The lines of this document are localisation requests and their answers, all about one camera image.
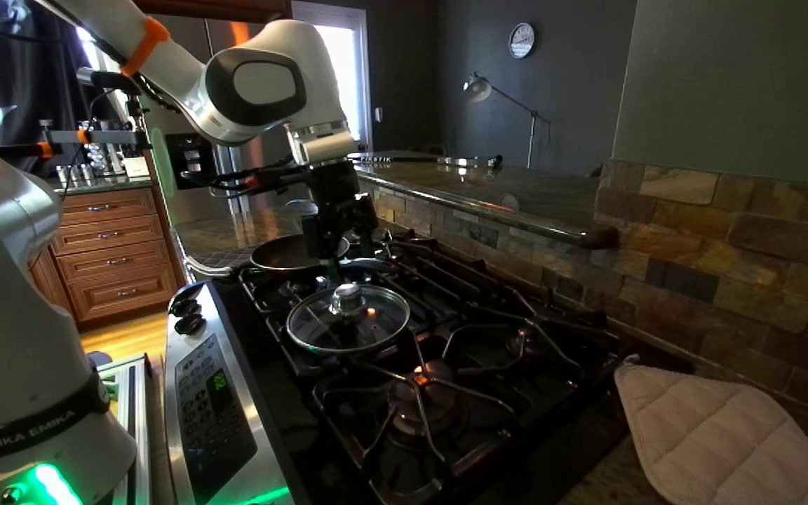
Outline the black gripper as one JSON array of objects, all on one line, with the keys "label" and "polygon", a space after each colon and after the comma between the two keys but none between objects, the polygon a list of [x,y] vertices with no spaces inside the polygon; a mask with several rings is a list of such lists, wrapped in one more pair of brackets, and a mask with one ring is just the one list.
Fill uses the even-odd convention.
[{"label": "black gripper", "polygon": [[318,166],[307,185],[318,203],[313,215],[301,218],[313,254],[335,257],[349,233],[362,240],[374,239],[380,218],[352,163]]}]

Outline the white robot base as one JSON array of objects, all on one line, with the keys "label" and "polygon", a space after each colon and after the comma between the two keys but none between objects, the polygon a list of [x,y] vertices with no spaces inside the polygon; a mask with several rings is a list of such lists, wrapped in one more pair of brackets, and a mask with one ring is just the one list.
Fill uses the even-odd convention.
[{"label": "white robot base", "polygon": [[59,220],[52,185],[0,160],[0,505],[98,505],[134,462],[74,316],[29,274]]}]

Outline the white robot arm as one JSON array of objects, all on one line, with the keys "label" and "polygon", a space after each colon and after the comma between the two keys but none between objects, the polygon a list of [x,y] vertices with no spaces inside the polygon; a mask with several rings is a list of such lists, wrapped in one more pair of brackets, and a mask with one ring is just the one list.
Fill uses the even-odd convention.
[{"label": "white robot arm", "polygon": [[244,168],[214,185],[238,194],[307,185],[315,211],[301,218],[307,250],[336,257],[339,243],[370,243],[380,230],[352,154],[356,140],[339,104],[331,56],[315,25],[272,18],[254,39],[200,62],[133,0],[39,0],[84,27],[126,79],[150,84],[212,143],[241,145],[282,128],[291,160]]}]

